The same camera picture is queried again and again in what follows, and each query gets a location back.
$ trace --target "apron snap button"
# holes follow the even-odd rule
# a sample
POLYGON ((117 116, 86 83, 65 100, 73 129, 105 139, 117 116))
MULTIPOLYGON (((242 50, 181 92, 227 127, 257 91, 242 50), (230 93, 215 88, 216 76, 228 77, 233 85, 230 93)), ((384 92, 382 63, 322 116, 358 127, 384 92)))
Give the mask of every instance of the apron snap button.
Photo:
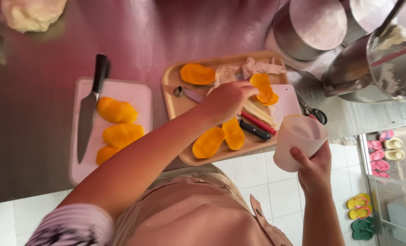
POLYGON ((256 213, 258 213, 258 215, 264 216, 264 214, 259 209, 256 209, 256 213))

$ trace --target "striped sleeve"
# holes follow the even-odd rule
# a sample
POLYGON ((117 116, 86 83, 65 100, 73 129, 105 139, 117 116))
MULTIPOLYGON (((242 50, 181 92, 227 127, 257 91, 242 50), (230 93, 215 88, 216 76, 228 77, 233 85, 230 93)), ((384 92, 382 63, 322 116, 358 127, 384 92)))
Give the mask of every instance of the striped sleeve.
POLYGON ((26 246, 108 246, 113 220, 92 204, 71 204, 47 214, 26 246))

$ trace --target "white plastic cup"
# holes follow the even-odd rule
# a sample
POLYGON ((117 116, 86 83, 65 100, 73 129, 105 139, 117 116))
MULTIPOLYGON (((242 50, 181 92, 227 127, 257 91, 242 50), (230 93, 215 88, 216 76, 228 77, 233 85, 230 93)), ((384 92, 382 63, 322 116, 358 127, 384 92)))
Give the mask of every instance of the white plastic cup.
POLYGON ((310 158, 328 138, 328 130, 318 121, 303 115, 283 117, 278 132, 274 163, 287 172, 297 172, 299 163, 290 154, 297 147, 310 158))

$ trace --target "white slipper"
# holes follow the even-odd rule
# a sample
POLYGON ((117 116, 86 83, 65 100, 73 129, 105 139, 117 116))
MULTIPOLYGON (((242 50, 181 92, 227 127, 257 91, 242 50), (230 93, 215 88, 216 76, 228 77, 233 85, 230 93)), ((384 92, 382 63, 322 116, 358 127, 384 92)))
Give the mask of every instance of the white slipper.
POLYGON ((400 161, 405 158, 405 152, 403 152, 403 150, 400 149, 386 150, 384 154, 385 159, 389 161, 400 161))
POLYGON ((384 146, 386 149, 400 149, 403 147, 403 142, 397 137, 392 137, 384 142, 384 146))

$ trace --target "white cutting board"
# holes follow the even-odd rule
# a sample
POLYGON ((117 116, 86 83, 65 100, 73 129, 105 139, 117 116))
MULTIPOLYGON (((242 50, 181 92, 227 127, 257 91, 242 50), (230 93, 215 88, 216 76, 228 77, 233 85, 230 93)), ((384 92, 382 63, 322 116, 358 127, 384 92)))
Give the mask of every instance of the white cutting board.
POLYGON ((293 85, 271 85, 271 89, 279 96, 279 100, 273 105, 275 110, 271 114, 277 122, 276 131, 279 131, 284 116, 303 113, 293 85))
MULTIPOLYGON (((81 77, 76 83, 69 168, 69 177, 74 185, 79 184, 98 167, 96 164, 96 152, 106 146, 102 138, 103 131, 109 126, 116 125, 106 121, 98 113, 95 114, 87 150, 83 161, 79 164, 77 158, 77 133, 80 102, 91 92, 92 84, 93 78, 91 77, 81 77)), ((148 86, 136 81, 105 79, 100 89, 100 98, 104 96, 130 103, 138 112, 138 118, 134 123, 141 125, 145 134, 153 129, 153 94, 148 86)))

